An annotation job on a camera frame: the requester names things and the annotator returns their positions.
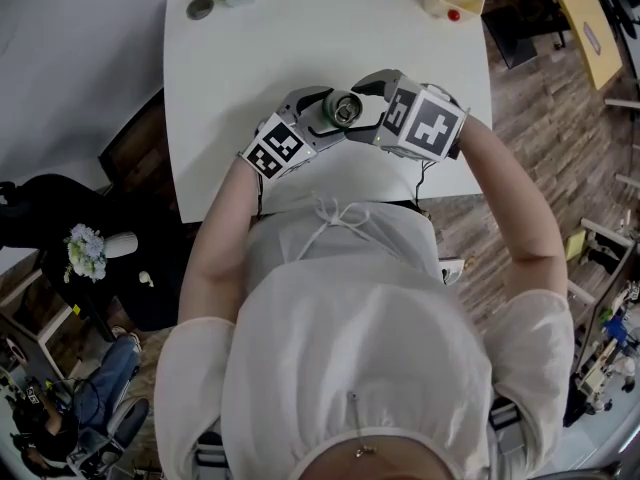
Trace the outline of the yellow sticky note pad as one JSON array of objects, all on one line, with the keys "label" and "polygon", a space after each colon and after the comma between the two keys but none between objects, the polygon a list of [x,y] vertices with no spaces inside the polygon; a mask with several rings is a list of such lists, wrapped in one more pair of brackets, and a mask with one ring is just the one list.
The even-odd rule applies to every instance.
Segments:
[{"label": "yellow sticky note pad", "polygon": [[571,261],[576,256],[580,256],[582,254],[585,240],[585,230],[577,231],[567,239],[565,247],[565,258],[567,261]]}]

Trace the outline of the person's right forearm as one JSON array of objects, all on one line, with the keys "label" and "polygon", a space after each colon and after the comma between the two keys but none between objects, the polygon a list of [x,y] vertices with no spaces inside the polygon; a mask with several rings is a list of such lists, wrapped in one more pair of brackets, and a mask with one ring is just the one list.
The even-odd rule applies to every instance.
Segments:
[{"label": "person's right forearm", "polygon": [[499,137],[473,116],[465,120],[459,147],[509,252],[508,295],[540,289],[566,296],[560,229],[536,184]]}]

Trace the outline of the person's left forearm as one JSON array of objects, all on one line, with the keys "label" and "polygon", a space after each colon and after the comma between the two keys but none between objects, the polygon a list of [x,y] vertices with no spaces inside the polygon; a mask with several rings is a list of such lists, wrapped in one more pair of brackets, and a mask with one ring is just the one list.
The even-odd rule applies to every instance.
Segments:
[{"label": "person's left forearm", "polygon": [[193,244],[181,287],[179,323],[203,317],[237,320],[246,295],[246,244],[257,202],[257,173],[237,158]]}]

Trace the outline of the light wooden frame rack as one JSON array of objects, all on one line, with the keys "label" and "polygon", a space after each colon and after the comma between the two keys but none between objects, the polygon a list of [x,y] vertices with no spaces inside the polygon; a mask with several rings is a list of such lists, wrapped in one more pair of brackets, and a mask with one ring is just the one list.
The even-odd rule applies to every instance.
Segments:
[{"label": "light wooden frame rack", "polygon": [[634,213],[631,209],[625,211],[620,224],[615,229],[600,225],[588,218],[582,218],[579,231],[585,235],[593,233],[606,237],[624,248],[622,258],[617,261],[616,269],[606,279],[604,287],[598,295],[589,293],[586,289],[569,281],[569,299],[576,300],[583,305],[582,312],[574,317],[577,327],[583,326],[584,333],[578,340],[579,347],[575,353],[573,372],[580,375],[583,365],[592,354],[590,346],[595,339],[596,330],[601,327],[599,318],[606,308],[617,310],[621,303],[617,302],[619,294],[623,292],[623,285],[630,281],[634,275],[640,277],[640,230],[633,227]]}]

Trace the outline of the grey rounded device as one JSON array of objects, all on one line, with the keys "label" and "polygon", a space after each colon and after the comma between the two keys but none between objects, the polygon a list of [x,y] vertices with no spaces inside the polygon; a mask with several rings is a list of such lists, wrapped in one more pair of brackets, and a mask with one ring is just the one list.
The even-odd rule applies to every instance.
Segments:
[{"label": "grey rounded device", "polygon": [[149,409],[149,400],[145,397],[131,397],[123,400],[106,426],[107,435],[111,441],[125,450],[144,424]]}]

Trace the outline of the person's white shirt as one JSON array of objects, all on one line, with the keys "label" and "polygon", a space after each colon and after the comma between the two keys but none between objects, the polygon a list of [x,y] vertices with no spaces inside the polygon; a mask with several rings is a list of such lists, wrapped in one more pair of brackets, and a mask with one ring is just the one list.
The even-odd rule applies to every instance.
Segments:
[{"label": "person's white shirt", "polygon": [[455,480],[516,480],[554,453],[572,360],[564,297],[521,293],[479,333],[424,218],[320,201],[252,229],[234,323],[172,330],[158,454],[169,480],[196,480],[196,442],[219,425],[237,480],[299,480],[334,445],[389,436],[430,447]]}]

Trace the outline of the white power strip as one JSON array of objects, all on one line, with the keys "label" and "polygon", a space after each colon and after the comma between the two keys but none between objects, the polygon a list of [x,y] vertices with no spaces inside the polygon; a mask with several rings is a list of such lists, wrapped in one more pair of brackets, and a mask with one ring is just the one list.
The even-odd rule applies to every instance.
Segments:
[{"label": "white power strip", "polygon": [[442,258],[439,260],[443,283],[456,283],[465,271],[466,261],[462,258]]}]

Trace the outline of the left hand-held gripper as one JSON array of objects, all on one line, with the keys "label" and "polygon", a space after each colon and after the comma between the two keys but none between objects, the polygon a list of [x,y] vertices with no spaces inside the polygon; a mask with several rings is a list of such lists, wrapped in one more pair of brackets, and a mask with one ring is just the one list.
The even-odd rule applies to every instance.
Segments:
[{"label": "left hand-held gripper", "polygon": [[276,181],[346,139],[348,128],[327,123],[298,126],[299,115],[334,89],[309,86],[290,92],[281,106],[261,122],[251,143],[239,153],[262,181]]}]

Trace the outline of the yellow wooden table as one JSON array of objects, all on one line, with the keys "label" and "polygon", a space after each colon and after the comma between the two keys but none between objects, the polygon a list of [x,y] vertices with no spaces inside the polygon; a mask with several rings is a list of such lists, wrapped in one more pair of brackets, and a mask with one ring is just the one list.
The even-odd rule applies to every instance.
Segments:
[{"label": "yellow wooden table", "polygon": [[[587,73],[595,89],[602,89],[622,68],[613,32],[599,0],[556,0],[581,51]],[[600,35],[603,51],[597,56],[583,33],[583,23]]]}]

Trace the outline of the white frame side table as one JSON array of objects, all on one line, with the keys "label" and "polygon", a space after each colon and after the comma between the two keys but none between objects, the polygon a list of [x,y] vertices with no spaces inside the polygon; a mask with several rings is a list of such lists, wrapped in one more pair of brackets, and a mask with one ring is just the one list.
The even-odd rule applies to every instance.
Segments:
[{"label": "white frame side table", "polygon": [[0,294],[0,317],[11,327],[15,339],[10,344],[25,368],[44,380],[65,381],[67,376],[56,363],[49,345],[72,315],[40,268],[20,279]]}]

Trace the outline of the small purple card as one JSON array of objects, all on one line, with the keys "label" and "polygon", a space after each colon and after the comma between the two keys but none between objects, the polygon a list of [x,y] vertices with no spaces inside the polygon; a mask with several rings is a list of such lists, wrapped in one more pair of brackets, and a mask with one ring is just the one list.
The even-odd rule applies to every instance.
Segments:
[{"label": "small purple card", "polygon": [[583,33],[595,54],[600,56],[603,51],[603,42],[600,40],[599,33],[594,30],[588,22],[583,23]]}]

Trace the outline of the white vase with flowers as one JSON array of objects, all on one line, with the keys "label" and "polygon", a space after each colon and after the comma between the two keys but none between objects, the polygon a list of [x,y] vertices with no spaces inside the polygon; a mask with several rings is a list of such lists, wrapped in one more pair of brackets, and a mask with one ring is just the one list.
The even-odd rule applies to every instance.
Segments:
[{"label": "white vase with flowers", "polygon": [[68,256],[63,281],[68,284],[71,276],[86,277],[92,282],[105,278],[110,259],[134,253],[138,238],[133,232],[123,232],[105,238],[99,231],[85,224],[77,224],[64,240]]}]

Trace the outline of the black table base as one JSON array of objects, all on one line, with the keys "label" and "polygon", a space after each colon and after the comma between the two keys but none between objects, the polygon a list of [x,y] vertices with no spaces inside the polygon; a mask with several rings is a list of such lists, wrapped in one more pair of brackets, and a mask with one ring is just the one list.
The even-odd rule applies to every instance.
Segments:
[{"label": "black table base", "polygon": [[537,57],[534,42],[515,7],[505,6],[485,12],[482,20],[508,69],[521,66]]}]

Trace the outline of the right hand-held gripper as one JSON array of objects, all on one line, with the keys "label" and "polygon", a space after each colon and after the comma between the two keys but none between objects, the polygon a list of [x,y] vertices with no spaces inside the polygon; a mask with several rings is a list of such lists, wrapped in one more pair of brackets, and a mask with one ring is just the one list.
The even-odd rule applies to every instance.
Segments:
[{"label": "right hand-held gripper", "polygon": [[391,97],[375,124],[350,127],[345,138],[396,156],[441,162],[449,156],[469,110],[440,86],[419,84],[399,70],[379,70],[351,88],[356,94]]}]

